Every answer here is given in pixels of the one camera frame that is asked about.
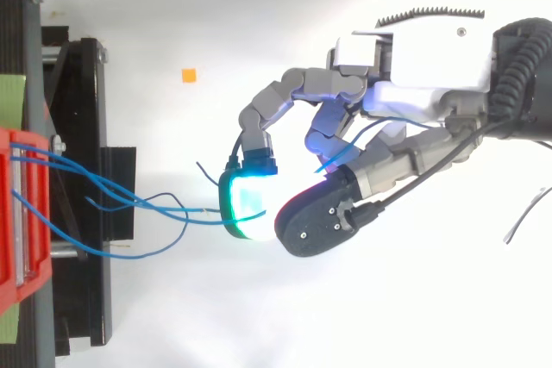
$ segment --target blue wire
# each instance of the blue wire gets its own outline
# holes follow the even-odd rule
[[[170,196],[172,193],[160,193],[160,195],[163,196]],[[124,210],[130,208],[130,206],[119,206],[119,207],[104,207],[101,204],[96,203],[94,200],[92,200],[90,197],[86,196],[85,200],[90,203],[92,206],[94,206],[98,210],[107,211],[109,213],[113,213],[114,211]],[[141,204],[137,203],[136,207],[141,207],[144,209],[149,209],[149,207],[142,206]],[[176,210],[174,207],[160,207],[157,206],[160,209],[164,209],[165,211],[187,211],[188,213],[203,213],[203,212],[209,212],[209,213],[220,213],[221,210],[217,209],[178,209]]]
[[[209,175],[209,173],[204,169],[204,167],[199,164],[199,161],[196,161],[196,164],[199,167],[199,170],[207,177],[209,181],[211,181],[216,187],[218,187],[218,183]]]
[[[206,226],[217,226],[217,225],[226,225],[226,224],[236,224],[236,223],[242,222],[242,221],[253,220],[253,219],[256,219],[258,217],[263,216],[266,213],[266,211],[261,211],[257,215],[252,215],[252,216],[244,217],[244,218],[237,219],[237,220],[200,221],[200,220],[193,220],[193,219],[187,219],[187,218],[185,219],[184,217],[180,217],[180,216],[177,216],[177,215],[172,215],[170,213],[167,213],[164,209],[160,209],[159,207],[154,206],[151,203],[148,203],[147,201],[145,201],[144,199],[138,197],[133,192],[128,191],[127,189],[125,189],[121,185],[119,185],[117,183],[113,183],[112,181],[108,180],[107,178],[103,178],[103,177],[98,176],[97,174],[93,174],[93,173],[89,172],[83,166],[81,166],[78,163],[75,163],[74,161],[72,161],[70,159],[66,159],[65,157],[62,157],[62,156],[54,154],[54,153],[50,153],[49,151],[41,150],[41,149],[36,148],[36,147],[25,146],[23,144],[12,143],[11,146],[13,148],[19,148],[19,149],[22,149],[22,150],[25,150],[25,151],[44,154],[44,155],[47,155],[48,157],[50,157],[52,159],[57,159],[57,160],[59,160],[63,163],[66,163],[67,165],[69,165],[69,166],[73,167],[74,169],[78,170],[81,174],[88,177],[92,181],[92,183],[94,183],[100,190],[102,190],[104,193],[106,193],[111,198],[117,200],[118,202],[123,203],[123,204],[128,205],[128,206],[132,206],[132,207],[148,206],[150,209],[153,209],[153,210],[157,211],[158,213],[160,213],[162,215],[165,215],[167,217],[170,217],[174,220],[187,222],[187,223],[191,223],[191,224],[201,224],[201,225],[206,225]],[[71,171],[72,172],[72,170],[67,170],[67,168],[60,167],[60,165],[57,164],[57,163],[49,163],[47,161],[42,161],[42,160],[38,160],[38,159],[26,159],[24,157],[13,157],[12,159],[19,159],[20,161],[32,162],[32,163],[39,164],[39,165],[47,165],[47,166],[52,167],[52,168],[60,168],[61,170],[66,170],[66,171]],[[118,196],[116,193],[114,193],[113,191],[108,189],[105,185],[103,185],[103,182],[108,184],[109,186],[111,186],[115,190],[121,191],[121,193],[125,194],[126,196],[130,197],[131,199],[137,200],[140,203],[138,203],[138,204],[133,203],[133,202],[130,202],[129,200],[127,200],[127,199],[124,199],[124,198]]]
[[[27,162],[27,163],[45,165],[45,166],[48,166],[48,167],[51,167],[51,168],[56,168],[58,170],[63,170],[65,172],[73,172],[75,174],[85,175],[83,172],[79,172],[79,171],[75,170],[74,168],[69,167],[67,165],[62,165],[62,164],[57,164],[57,163],[50,163],[50,162],[39,160],[39,159],[32,159],[32,158],[29,158],[29,157],[11,157],[10,159],[12,161],[22,161],[22,162]],[[97,174],[94,174],[94,173],[91,173],[91,172],[90,172],[90,174],[95,176],[95,178],[97,178],[98,180],[106,183],[107,185],[117,185],[118,186],[118,184],[113,183],[111,180],[108,180],[107,178],[104,178],[102,176],[98,176]],[[172,193],[160,193],[160,194],[161,195],[174,196]],[[88,203],[92,204],[97,209],[101,209],[103,211],[117,211],[117,210],[120,210],[120,209],[126,209],[128,207],[137,207],[137,208],[141,208],[141,209],[152,209],[151,207],[144,206],[141,203],[132,203],[132,202],[129,202],[128,200],[127,200],[127,202],[129,202],[129,204],[126,204],[122,207],[116,207],[116,208],[113,208],[113,209],[101,206],[100,204],[97,204],[96,202],[94,202],[89,197],[85,197],[85,200]],[[217,210],[217,209],[204,209],[204,208],[186,209],[184,207],[177,208],[177,207],[164,207],[164,206],[155,206],[155,207],[157,207],[158,209],[163,209],[165,211],[177,211],[177,212],[183,212],[183,211],[186,212],[187,211],[189,213],[201,213],[201,212],[204,212],[204,211],[208,211],[210,213],[220,213],[220,210]]]
[[[399,117],[399,116],[387,116],[385,118],[381,118],[379,119],[378,121],[376,122],[373,122],[371,123],[370,125],[368,125],[367,127],[364,127],[354,138],[351,142],[349,142],[339,153],[337,153],[336,155],[334,155],[332,158],[330,158],[328,161],[326,161],[324,164],[322,164],[320,167],[318,167],[318,169],[315,171],[315,173],[319,173],[321,172],[322,170],[325,170],[326,167],[328,167],[329,165],[332,165],[334,164],[338,159],[340,159],[343,155],[345,155],[348,151],[351,150],[351,148],[353,148],[354,144],[356,141],[358,141],[358,139],[364,134],[366,133],[366,131],[368,131],[369,129],[371,128],[374,128],[376,125],[380,125],[382,122],[388,122],[388,121],[401,121],[401,122],[408,122],[409,124],[412,124],[412,125],[415,125],[416,127],[420,127],[420,128],[433,128],[433,127],[430,127],[428,125],[423,125],[421,124],[420,122],[415,122],[415,121],[412,121],[412,120],[409,120],[409,119],[406,119],[406,118],[402,118],[402,117]]]
[[[182,237],[184,236],[184,233],[186,231],[186,228],[188,227],[188,223],[186,223],[184,225],[184,227],[182,228],[182,232],[180,232],[179,237],[177,237],[175,241],[173,241],[170,245],[167,245],[167,246],[163,247],[160,250],[156,250],[155,252],[138,254],[138,255],[108,253],[108,252],[103,252],[101,250],[94,249],[92,247],[89,247],[87,245],[82,244],[78,240],[75,240],[69,234],[64,233],[58,227],[56,227],[53,223],[51,223],[44,215],[42,215],[42,213],[40,211],[38,211],[35,208],[35,206],[33,206],[31,203],[29,203],[17,191],[12,190],[11,194],[12,194],[13,197],[15,197],[17,200],[19,200],[30,212],[32,212],[34,215],[36,215],[44,224],[46,224],[50,228],[50,230],[52,230],[54,233],[56,233],[61,239],[66,240],[69,243],[72,243],[74,246],[78,247],[79,249],[81,249],[81,250],[83,250],[87,253],[95,254],[97,256],[102,256],[104,258],[135,260],[135,259],[144,259],[144,258],[147,258],[149,256],[154,256],[156,254],[166,252],[167,250],[169,250],[171,247],[176,245],[182,239]]]

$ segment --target red plastic part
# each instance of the red plastic part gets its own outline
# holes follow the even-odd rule
[[[26,131],[0,128],[0,314],[13,303],[18,303],[35,293],[52,276],[50,259],[50,229],[32,213],[28,213],[28,257],[30,276],[16,286],[16,262],[14,255],[13,196],[11,195],[11,166],[9,144],[16,142],[27,146],[48,149],[48,140]],[[26,157],[47,161],[47,156],[27,151]],[[50,217],[48,168],[44,165],[25,163],[27,173],[27,199],[45,217]]]

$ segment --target black metal frame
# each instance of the black metal frame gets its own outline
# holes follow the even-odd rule
[[[59,28],[44,27],[52,41]],[[46,99],[57,134],[66,143],[64,154],[89,171],[135,187],[135,148],[109,148],[106,143],[104,65],[95,39],[59,39],[55,65],[44,65]],[[111,206],[110,199],[87,178],[59,172],[51,188],[52,221],[73,232],[87,246],[108,252],[109,241],[134,237],[132,209],[106,213],[85,200]],[[70,352],[69,339],[91,338],[92,346],[111,338],[110,260],[98,256],[53,260],[53,299],[56,355]]]
[[[41,61],[40,6],[0,0],[0,73],[26,76],[22,128],[47,134]],[[54,368],[52,283],[20,306],[15,345],[0,345],[2,368]]]
[[[54,65],[42,64],[41,39],[62,46]],[[22,128],[46,137],[59,134],[67,145],[65,156],[134,190],[135,148],[108,148],[106,143],[100,48],[95,39],[68,42],[67,28],[44,28],[41,36],[38,3],[0,0],[0,73],[27,79]],[[132,209],[104,213],[85,196],[111,205],[83,177],[52,171],[52,222],[106,252],[111,240],[133,238]],[[70,338],[89,336],[92,346],[105,345],[112,334],[110,299],[108,259],[83,252],[54,259],[53,280],[21,303],[17,342],[0,345],[0,366],[54,368],[54,356],[70,352]]]

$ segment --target white backdrop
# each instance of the white backdrop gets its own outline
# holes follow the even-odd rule
[[[549,0],[47,0],[42,17],[110,50],[108,142],[138,147],[137,192],[169,190],[212,207],[216,189],[195,161],[222,171],[254,94],[290,67],[324,66],[341,34],[439,5],[486,9],[496,27],[552,17]],[[198,69],[195,84],[182,83],[186,67]],[[298,104],[271,129],[283,173],[314,169],[303,145],[314,113]],[[509,249],[502,243],[552,185],[550,161],[535,144],[487,139],[469,162],[311,259],[277,241],[192,226],[162,256],[114,261],[112,340],[96,349],[73,341],[59,365],[551,366],[552,200],[534,209]],[[118,252],[151,250],[179,232],[147,212],[135,223],[132,247]]]

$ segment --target orange square marker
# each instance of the orange square marker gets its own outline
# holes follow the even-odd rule
[[[182,82],[190,84],[198,80],[198,75],[195,69],[183,69],[182,70]]]

